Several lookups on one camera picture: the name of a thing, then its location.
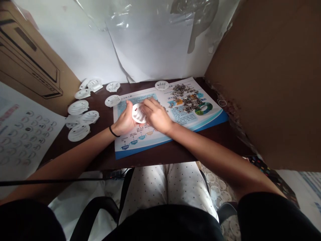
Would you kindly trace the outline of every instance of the printed chart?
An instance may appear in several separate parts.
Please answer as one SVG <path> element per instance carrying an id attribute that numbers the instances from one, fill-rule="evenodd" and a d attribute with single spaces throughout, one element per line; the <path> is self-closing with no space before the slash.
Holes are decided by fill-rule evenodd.
<path id="1" fill-rule="evenodd" d="M 185 93 L 184 96 L 179 97 L 178 101 L 174 101 L 172 91 L 173 87 L 177 84 L 184 84 L 187 87 L 198 91 L 197 96 L 202 101 L 198 110 L 191 113 L 183 111 L 184 97 L 193 93 Z M 118 120 L 121 113 L 125 110 L 126 100 L 130 100 L 133 104 L 137 104 L 149 97 L 153 97 L 158 100 L 160 104 L 166 108 L 173 121 L 195 132 L 221 124 L 228 120 L 228 116 L 222 108 L 196 83 L 193 78 L 188 78 L 170 83 L 169 88 L 165 91 L 150 88 L 122 95 L 121 102 L 117 106 L 114 106 L 114 122 Z M 172 139 L 158 132 L 153 127 L 145 124 L 143 127 L 138 127 L 130 133 L 116 139 L 116 159 L 130 156 L 171 140 Z"/>
<path id="2" fill-rule="evenodd" d="M 64 124 L 65 117 L 0 82 L 0 180 L 34 173 Z M 0 187 L 0 199 L 15 188 Z"/>

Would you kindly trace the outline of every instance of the polka dot pants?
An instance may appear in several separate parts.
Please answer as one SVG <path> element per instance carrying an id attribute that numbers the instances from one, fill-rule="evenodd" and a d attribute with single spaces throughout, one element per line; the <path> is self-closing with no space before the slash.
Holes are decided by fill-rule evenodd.
<path id="1" fill-rule="evenodd" d="M 135 168 L 119 224 L 139 209 L 164 204 L 199 208 L 218 220 L 196 162 Z"/>

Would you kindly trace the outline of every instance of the hand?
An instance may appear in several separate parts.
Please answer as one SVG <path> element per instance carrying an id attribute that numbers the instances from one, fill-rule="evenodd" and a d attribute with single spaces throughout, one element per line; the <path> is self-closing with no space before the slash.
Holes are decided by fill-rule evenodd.
<path id="1" fill-rule="evenodd" d="M 173 122 L 167 112 L 164 110 L 156 100 L 153 98 L 145 99 L 143 101 L 143 111 L 147 116 L 147 124 L 154 127 L 159 132 L 167 135 L 173 129 L 175 122 Z"/>
<path id="2" fill-rule="evenodd" d="M 126 100 L 126 109 L 122 112 L 116 123 L 111 126 L 113 133 L 118 136 L 127 134 L 138 125 L 132 117 L 133 103 Z"/>

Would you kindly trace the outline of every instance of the wooden table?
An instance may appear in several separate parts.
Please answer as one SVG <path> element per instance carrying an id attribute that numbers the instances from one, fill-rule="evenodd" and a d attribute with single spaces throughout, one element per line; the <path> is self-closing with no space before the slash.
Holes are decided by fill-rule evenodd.
<path id="1" fill-rule="evenodd" d="M 206 93 L 208 93 L 213 98 L 213 100 L 217 100 L 215 92 L 208 87 L 208 85 L 202 78 L 197 78 L 196 82 L 205 90 Z M 91 96 L 86 98 L 86 100 L 89 102 L 89 110 L 98 111 L 100 118 L 95 124 L 90 125 L 91 133 L 79 142 L 70 142 L 67 138 L 69 129 L 64 126 L 47 151 L 40 166 L 44 165 L 51 159 L 56 158 L 62 153 L 70 150 L 71 148 L 79 145 L 85 140 L 93 137 L 94 135 L 114 123 L 113 108 L 105 106 L 105 100 L 107 97 L 113 94 L 124 95 L 135 91 L 148 89 L 154 86 L 155 81 L 140 82 L 135 84 L 126 83 L 120 85 L 117 93 L 108 92 L 105 86 L 96 93 L 92 92 Z M 239 155 L 253 155 L 253 152 L 236 137 L 228 122 L 199 131 L 198 133 L 220 143 L 221 145 L 233 150 Z M 116 160 L 115 145 L 114 142 L 112 142 L 93 160 L 88 168 L 88 171 L 121 169 L 135 166 L 170 164 L 189 161 L 196 161 L 196 158 L 183 146 L 175 141 L 168 142 L 160 146 L 145 150 L 143 152 L 139 152 L 134 155 Z"/>

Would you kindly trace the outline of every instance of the chair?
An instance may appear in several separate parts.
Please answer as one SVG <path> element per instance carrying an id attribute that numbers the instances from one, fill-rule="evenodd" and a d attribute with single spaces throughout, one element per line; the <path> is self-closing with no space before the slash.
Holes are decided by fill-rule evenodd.
<path id="1" fill-rule="evenodd" d="M 73 234 L 70 238 L 70 241 L 88 241 L 91 228 L 94 224 L 94 221 L 100 209 L 104 209 L 107 212 L 109 212 L 112 218 L 115 220 L 115 222 L 118 225 L 119 215 L 124 207 L 127 190 L 128 190 L 131 178 L 133 176 L 133 172 L 134 172 L 134 168 L 130 169 L 126 173 L 124 183 L 123 183 L 123 188 L 121 190 L 119 209 L 111 197 L 102 196 L 102 197 L 93 198 L 88 203 L 84 211 L 82 212 L 76 224 L 76 227 L 73 231 Z M 206 177 L 201 170 L 200 172 L 202 174 L 202 177 L 205 180 L 207 190 L 209 191 Z M 220 224 L 222 224 L 230 216 L 236 215 L 236 214 L 237 214 L 237 202 L 226 202 L 217 210 L 217 215 L 218 215 Z"/>

